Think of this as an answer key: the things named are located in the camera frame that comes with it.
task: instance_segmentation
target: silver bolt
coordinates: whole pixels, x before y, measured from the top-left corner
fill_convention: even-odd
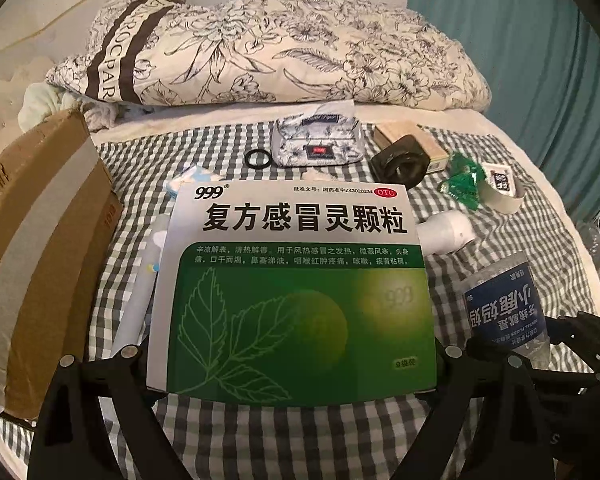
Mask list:
[[[462,357],[462,350],[455,345],[449,345],[445,348],[445,354],[447,354],[452,359],[458,359]]]
[[[74,364],[75,358],[72,355],[63,355],[60,359],[60,366],[62,368],[67,368]]]
[[[127,345],[120,351],[120,355],[125,359],[131,359],[132,357],[135,357],[137,353],[138,347],[134,345]]]
[[[507,363],[514,368],[520,368],[522,366],[522,359],[520,359],[517,355],[510,355],[507,357]]]

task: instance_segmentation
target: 999 logo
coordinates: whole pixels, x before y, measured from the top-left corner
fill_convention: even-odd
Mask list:
[[[194,200],[199,200],[200,198],[219,198],[224,191],[224,188],[229,187],[228,184],[224,184],[222,186],[201,186],[196,189],[196,196]]]

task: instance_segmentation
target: floral comforter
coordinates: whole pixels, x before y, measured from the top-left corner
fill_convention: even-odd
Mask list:
[[[491,100],[457,41],[416,12],[363,0],[109,0],[87,52],[46,79],[143,105],[352,98],[483,111]]]

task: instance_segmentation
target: checkered bedsheet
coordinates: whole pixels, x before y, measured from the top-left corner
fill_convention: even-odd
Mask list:
[[[140,244],[158,214],[170,212],[164,190],[192,164],[227,179],[299,178],[298,168],[251,170],[242,156],[251,148],[268,148],[272,123],[196,128],[158,137],[101,146],[100,155],[125,205],[100,280],[88,337],[89,358],[109,355],[122,307],[128,300],[139,264]],[[428,128],[449,152],[475,160],[509,164],[526,187],[522,208],[506,216],[481,207],[470,212],[477,234],[455,254],[426,258],[429,290],[442,343],[463,345],[470,326],[457,291],[458,283],[504,256],[524,250],[531,262],[544,311],[556,317],[578,310],[594,313],[584,268],[574,240],[533,179],[502,143],[491,136],[460,135]],[[329,168],[344,180],[370,181],[369,158],[378,151],[365,126],[367,158]],[[446,173],[427,175],[409,191],[418,221],[464,206],[436,189]],[[584,371],[584,364],[563,345],[552,348],[552,367]],[[325,408],[254,408],[169,395],[155,414],[173,449],[194,478],[364,478],[385,479],[402,459],[427,415],[413,396]],[[473,402],[445,476],[455,477],[475,431],[478,407]],[[115,422],[110,441],[123,473],[139,478]],[[0,420],[0,436],[25,461],[31,435]]]

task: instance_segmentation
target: floral tissue pouch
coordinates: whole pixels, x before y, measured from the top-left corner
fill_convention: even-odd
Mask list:
[[[271,137],[271,155],[279,166],[337,166],[359,162],[364,153],[352,100],[278,119]]]

